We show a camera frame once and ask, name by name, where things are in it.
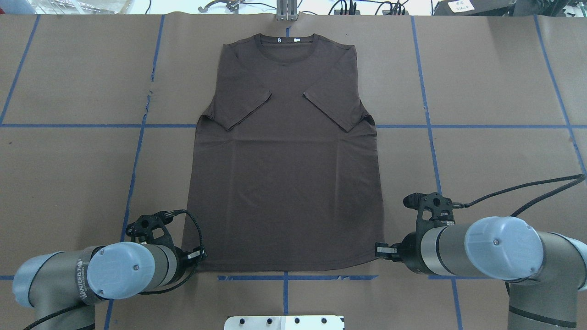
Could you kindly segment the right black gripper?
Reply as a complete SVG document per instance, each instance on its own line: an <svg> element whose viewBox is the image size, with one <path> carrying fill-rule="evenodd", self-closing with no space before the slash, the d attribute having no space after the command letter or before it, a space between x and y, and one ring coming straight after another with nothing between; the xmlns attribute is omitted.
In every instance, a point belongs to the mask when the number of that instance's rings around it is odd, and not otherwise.
<svg viewBox="0 0 587 330"><path fill-rule="evenodd" d="M375 243L375 257L381 260L399 261L412 272L428 275L429 269L423 261L420 253L420 242L417 233L411 232L403 238L402 242L393 245L387 243Z"/></svg>

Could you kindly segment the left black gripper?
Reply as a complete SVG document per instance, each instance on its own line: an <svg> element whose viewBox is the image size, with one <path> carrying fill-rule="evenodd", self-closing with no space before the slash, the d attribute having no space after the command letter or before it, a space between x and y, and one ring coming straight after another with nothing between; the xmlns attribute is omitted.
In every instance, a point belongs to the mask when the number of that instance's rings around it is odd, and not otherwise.
<svg viewBox="0 0 587 330"><path fill-rule="evenodd" d="M194 263L201 262L207 257L204 247L198 247L192 253L183 251L180 247L174 247L174 253L177 260L175 275L184 275L189 268L193 267Z"/></svg>

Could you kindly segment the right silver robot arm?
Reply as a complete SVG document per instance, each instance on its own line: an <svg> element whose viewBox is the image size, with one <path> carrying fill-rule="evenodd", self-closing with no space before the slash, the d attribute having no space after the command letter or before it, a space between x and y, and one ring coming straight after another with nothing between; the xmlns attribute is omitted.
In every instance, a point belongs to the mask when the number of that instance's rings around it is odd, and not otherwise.
<svg viewBox="0 0 587 330"><path fill-rule="evenodd" d="M586 290L586 245L537 231L517 217L486 217L375 244L378 259L412 272L501 280L508 285L509 330L576 330Z"/></svg>

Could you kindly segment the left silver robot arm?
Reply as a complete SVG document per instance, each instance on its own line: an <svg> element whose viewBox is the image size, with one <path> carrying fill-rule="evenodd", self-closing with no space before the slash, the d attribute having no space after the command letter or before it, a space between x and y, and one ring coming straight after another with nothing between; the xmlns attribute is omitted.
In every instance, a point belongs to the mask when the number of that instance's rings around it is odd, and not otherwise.
<svg viewBox="0 0 587 330"><path fill-rule="evenodd" d="M96 305L173 291L207 256L163 244L118 242L25 261L13 277L19 305L35 311L28 330L94 330Z"/></svg>

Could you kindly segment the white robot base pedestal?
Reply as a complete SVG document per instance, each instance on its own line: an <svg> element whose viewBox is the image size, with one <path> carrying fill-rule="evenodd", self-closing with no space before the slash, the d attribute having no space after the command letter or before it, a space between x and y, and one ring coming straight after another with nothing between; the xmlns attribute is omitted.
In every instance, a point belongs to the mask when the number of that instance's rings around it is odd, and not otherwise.
<svg viewBox="0 0 587 330"><path fill-rule="evenodd" d="M339 315L265 315L229 317L225 330L345 330Z"/></svg>

